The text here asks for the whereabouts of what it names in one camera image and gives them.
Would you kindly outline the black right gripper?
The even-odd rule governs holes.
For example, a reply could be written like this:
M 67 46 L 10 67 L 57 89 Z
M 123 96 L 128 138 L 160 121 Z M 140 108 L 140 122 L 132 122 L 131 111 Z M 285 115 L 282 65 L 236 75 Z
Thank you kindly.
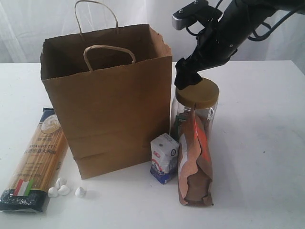
M 190 69 L 184 58 L 175 65 L 174 85 L 179 90 L 200 83 L 202 77 L 198 71 L 224 65 L 230 60 L 258 25 L 259 5 L 230 4 L 221 13 L 207 4 L 200 7 L 194 16 L 204 29 L 196 37 L 197 46 L 190 56 Z

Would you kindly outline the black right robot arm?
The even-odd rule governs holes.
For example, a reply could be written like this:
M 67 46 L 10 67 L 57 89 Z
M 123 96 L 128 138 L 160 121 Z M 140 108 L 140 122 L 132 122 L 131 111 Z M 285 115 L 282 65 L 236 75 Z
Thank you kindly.
M 233 0 L 224 11 L 206 0 L 195 0 L 172 15 L 173 27 L 189 30 L 199 22 L 203 29 L 191 32 L 197 40 L 194 52 L 176 63 L 175 86 L 182 90 L 201 81 L 199 71 L 226 64 L 247 39 L 267 39 L 293 14 L 304 14 L 303 0 Z

